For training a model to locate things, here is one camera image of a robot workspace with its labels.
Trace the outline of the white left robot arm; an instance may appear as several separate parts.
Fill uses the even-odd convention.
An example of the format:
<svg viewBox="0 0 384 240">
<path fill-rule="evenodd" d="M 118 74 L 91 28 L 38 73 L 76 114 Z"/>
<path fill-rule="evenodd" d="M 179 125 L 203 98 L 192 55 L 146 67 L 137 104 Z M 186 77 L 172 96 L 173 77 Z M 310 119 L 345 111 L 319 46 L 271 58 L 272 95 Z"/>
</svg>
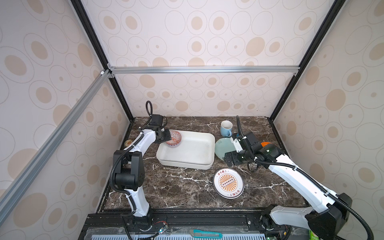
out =
<svg viewBox="0 0 384 240">
<path fill-rule="evenodd" d="M 139 135 L 128 147 L 114 153 L 109 176 L 112 190 L 126 195 L 132 211 L 129 215 L 138 218 L 147 216 L 150 209 L 142 187 L 145 180 L 143 156 L 153 143 L 161 144 L 172 139 L 167 123 L 164 123 L 166 117 L 153 113 L 151 101 L 146 102 L 146 110 L 149 118 L 139 127 Z"/>
</svg>

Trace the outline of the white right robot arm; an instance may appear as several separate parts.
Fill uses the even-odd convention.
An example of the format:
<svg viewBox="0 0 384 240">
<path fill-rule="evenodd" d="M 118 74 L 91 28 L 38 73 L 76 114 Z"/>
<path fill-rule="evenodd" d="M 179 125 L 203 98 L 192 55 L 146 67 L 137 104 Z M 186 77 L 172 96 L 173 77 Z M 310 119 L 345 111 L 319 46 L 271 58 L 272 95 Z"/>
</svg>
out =
<svg viewBox="0 0 384 240">
<path fill-rule="evenodd" d="M 263 166 L 285 180 L 309 203 L 307 208 L 269 205 L 259 223 L 266 231 L 289 225 L 312 231 L 322 240 L 339 240 L 338 233 L 350 216 L 363 226 L 369 240 L 374 233 L 368 223 L 352 209 L 353 200 L 345 193 L 336 194 L 316 181 L 276 145 L 259 141 L 252 132 L 244 134 L 237 117 L 238 133 L 231 137 L 235 150 L 225 153 L 229 167 L 242 164 Z"/>
</svg>

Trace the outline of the mint green flower plate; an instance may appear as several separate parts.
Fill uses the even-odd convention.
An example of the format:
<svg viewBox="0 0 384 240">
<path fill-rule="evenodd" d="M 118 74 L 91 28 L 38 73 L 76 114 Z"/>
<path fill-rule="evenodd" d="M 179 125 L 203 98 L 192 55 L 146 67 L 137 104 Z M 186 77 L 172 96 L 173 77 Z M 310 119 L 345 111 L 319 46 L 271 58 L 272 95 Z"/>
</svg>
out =
<svg viewBox="0 0 384 240">
<path fill-rule="evenodd" d="M 221 138 L 215 143 L 215 155 L 222 161 L 225 161 L 225 154 L 236 152 L 232 138 Z"/>
</svg>

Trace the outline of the white plastic bin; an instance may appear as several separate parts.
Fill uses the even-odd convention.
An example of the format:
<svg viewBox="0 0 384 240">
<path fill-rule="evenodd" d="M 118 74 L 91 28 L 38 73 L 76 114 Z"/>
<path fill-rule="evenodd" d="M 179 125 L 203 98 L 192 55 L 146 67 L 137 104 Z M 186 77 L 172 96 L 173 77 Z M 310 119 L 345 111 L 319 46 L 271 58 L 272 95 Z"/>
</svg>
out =
<svg viewBox="0 0 384 240">
<path fill-rule="evenodd" d="M 208 170 L 215 159 L 215 137 L 209 133 L 179 131 L 182 141 L 176 147 L 161 143 L 156 153 L 164 166 Z"/>
</svg>

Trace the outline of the red patterned bowl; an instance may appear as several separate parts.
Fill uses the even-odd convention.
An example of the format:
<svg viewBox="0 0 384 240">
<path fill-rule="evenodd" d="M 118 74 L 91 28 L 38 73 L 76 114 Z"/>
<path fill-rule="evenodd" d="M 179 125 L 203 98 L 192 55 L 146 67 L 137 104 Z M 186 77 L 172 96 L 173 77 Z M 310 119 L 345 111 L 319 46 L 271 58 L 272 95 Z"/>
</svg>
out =
<svg viewBox="0 0 384 240">
<path fill-rule="evenodd" d="M 178 146 L 182 141 L 182 134 L 179 131 L 170 130 L 171 139 L 166 141 L 166 144 L 170 147 Z"/>
</svg>

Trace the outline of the light blue ceramic mug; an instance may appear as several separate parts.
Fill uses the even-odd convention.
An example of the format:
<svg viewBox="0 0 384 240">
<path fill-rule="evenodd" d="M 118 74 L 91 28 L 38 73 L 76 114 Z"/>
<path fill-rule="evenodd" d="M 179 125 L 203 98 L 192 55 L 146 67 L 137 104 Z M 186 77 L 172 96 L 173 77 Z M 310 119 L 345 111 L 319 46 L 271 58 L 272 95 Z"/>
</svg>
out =
<svg viewBox="0 0 384 240">
<path fill-rule="evenodd" d="M 220 129 L 222 137 L 225 137 L 225 138 L 231 137 L 232 136 L 232 128 L 233 128 L 232 122 L 230 122 L 228 120 L 222 121 L 221 122 L 221 129 Z"/>
</svg>

